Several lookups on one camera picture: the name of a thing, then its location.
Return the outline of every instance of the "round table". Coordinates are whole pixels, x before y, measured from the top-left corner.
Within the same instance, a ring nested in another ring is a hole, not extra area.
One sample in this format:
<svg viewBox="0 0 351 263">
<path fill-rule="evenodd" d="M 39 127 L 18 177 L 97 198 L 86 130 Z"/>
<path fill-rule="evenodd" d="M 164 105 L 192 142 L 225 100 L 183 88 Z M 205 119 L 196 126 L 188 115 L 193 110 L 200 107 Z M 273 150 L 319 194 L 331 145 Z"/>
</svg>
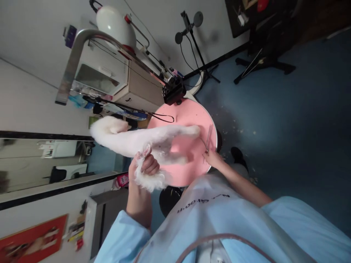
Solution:
<svg viewBox="0 0 351 263">
<path fill-rule="evenodd" d="M 148 129 L 166 125 L 198 125 L 201 129 L 200 137 L 207 142 L 210 150 L 217 149 L 217 131 L 215 124 L 207 110 L 199 103 L 190 99 L 182 99 L 180 105 L 162 105 L 157 114 L 170 115 L 175 122 L 168 123 L 152 117 L 148 124 Z M 211 166 L 204 160 L 202 154 L 206 151 L 205 145 L 200 138 L 189 138 L 178 136 L 173 140 L 171 152 L 180 152 L 188 157 L 186 165 L 173 164 L 162 165 L 161 169 L 166 170 L 171 176 L 171 186 L 185 187 L 192 183 L 198 176 L 206 174 Z"/>
</svg>

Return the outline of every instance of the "wall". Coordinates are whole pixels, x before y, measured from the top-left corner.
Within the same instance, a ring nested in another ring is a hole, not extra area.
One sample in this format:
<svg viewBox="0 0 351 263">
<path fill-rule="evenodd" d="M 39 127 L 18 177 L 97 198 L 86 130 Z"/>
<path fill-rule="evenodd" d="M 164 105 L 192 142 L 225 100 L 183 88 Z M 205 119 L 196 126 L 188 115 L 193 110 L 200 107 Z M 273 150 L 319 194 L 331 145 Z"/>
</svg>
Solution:
<svg viewBox="0 0 351 263">
<path fill-rule="evenodd" d="M 55 104 L 57 90 L 0 60 L 0 130 L 89 136 L 90 111 Z"/>
<path fill-rule="evenodd" d="M 112 180 L 84 187 L 60 195 L 41 199 L 25 205 L 0 211 L 0 238 L 18 231 L 54 219 L 64 214 L 68 215 L 68 227 L 75 222 L 83 202 L 89 195 L 97 195 L 111 189 Z M 79 262 L 87 263 L 90 259 L 90 248 L 84 244 L 79 252 L 75 252 L 75 244 L 62 242 L 60 251 L 47 257 L 41 263 Z"/>
<path fill-rule="evenodd" d="M 103 5 L 115 6 L 123 14 L 131 12 L 124 1 L 100 2 Z M 197 11 L 204 14 L 203 24 L 194 29 L 194 32 L 206 63 L 248 39 L 247 34 L 232 38 L 224 0 L 128 0 L 128 3 L 166 55 L 133 15 L 133 22 L 150 40 L 150 52 L 183 74 L 192 70 L 184 62 L 180 46 L 174 40 L 175 34 L 185 29 L 180 16 L 182 11 L 188 13 L 190 21 L 193 21 Z M 71 52 L 64 45 L 63 29 L 69 24 L 79 28 L 81 16 L 96 22 L 95 13 L 88 0 L 1 1 L 0 33 L 4 37 L 0 39 L 0 57 L 58 87 Z M 144 43 L 139 33 L 137 39 Z M 186 38 L 182 46 L 188 63 L 195 69 L 196 64 Z"/>
</svg>

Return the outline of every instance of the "shoe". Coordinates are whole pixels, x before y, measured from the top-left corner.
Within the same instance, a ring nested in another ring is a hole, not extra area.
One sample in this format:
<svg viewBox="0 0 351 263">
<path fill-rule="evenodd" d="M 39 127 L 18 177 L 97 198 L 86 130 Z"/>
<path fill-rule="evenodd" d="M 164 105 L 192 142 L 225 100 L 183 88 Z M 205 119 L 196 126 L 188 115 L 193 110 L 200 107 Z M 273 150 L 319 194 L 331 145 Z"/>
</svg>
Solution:
<svg viewBox="0 0 351 263">
<path fill-rule="evenodd" d="M 232 147 L 230 149 L 230 152 L 234 158 L 234 163 L 238 163 L 238 164 L 243 165 L 246 168 L 246 170 L 249 172 L 248 166 L 244 160 L 244 155 L 242 154 L 240 149 L 238 147 Z"/>
</svg>

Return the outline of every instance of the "fluffy white fur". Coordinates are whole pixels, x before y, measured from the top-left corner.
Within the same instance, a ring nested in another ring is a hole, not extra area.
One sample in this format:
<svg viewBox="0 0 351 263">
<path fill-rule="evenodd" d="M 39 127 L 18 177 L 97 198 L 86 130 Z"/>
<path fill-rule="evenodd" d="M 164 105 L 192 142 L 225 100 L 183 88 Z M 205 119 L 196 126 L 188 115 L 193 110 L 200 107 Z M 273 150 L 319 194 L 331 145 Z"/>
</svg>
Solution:
<svg viewBox="0 0 351 263">
<path fill-rule="evenodd" d="M 135 131 L 127 131 L 127 129 L 127 122 L 106 116 L 91 126 L 90 133 L 97 143 L 126 157 L 134 157 L 137 152 L 140 152 L 141 158 L 137 160 L 135 181 L 149 192 L 153 192 L 154 189 L 164 189 L 168 185 L 169 175 L 163 170 L 154 176 L 141 173 L 141 165 L 148 153 L 152 150 L 152 155 L 160 165 L 186 164 L 188 162 L 186 156 L 170 152 L 172 141 L 178 135 L 194 138 L 200 135 L 200 128 L 196 125 L 190 127 L 167 125 Z"/>
</svg>

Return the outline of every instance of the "framed picture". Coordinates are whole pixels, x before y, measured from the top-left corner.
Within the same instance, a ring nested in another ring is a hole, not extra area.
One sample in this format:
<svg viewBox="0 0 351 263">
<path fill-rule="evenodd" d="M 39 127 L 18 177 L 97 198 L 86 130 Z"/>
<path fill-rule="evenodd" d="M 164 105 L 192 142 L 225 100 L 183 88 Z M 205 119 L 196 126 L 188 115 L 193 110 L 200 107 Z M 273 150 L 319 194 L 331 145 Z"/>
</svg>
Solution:
<svg viewBox="0 0 351 263">
<path fill-rule="evenodd" d="M 67 214 L 0 239 L 1 263 L 37 263 L 60 250 Z"/>
</svg>

